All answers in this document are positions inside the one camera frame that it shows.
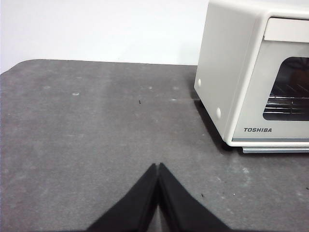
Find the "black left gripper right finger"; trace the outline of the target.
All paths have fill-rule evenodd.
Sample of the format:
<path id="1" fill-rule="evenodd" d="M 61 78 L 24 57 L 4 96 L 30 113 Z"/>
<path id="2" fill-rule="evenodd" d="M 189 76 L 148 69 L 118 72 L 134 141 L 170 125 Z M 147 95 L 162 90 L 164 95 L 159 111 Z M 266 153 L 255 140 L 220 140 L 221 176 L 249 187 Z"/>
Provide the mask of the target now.
<path id="1" fill-rule="evenodd" d="M 171 171 L 158 167 L 159 205 L 171 232 L 229 232 L 230 228 L 181 185 Z"/>

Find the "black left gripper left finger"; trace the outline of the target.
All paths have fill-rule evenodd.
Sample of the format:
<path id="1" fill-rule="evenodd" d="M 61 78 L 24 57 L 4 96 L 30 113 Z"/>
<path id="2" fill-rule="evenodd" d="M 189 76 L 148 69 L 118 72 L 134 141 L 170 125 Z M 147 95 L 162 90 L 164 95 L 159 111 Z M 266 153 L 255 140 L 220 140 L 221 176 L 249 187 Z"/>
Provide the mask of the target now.
<path id="1" fill-rule="evenodd" d="M 157 205 L 157 168 L 152 164 L 128 193 L 87 228 L 88 232 L 145 232 Z"/>

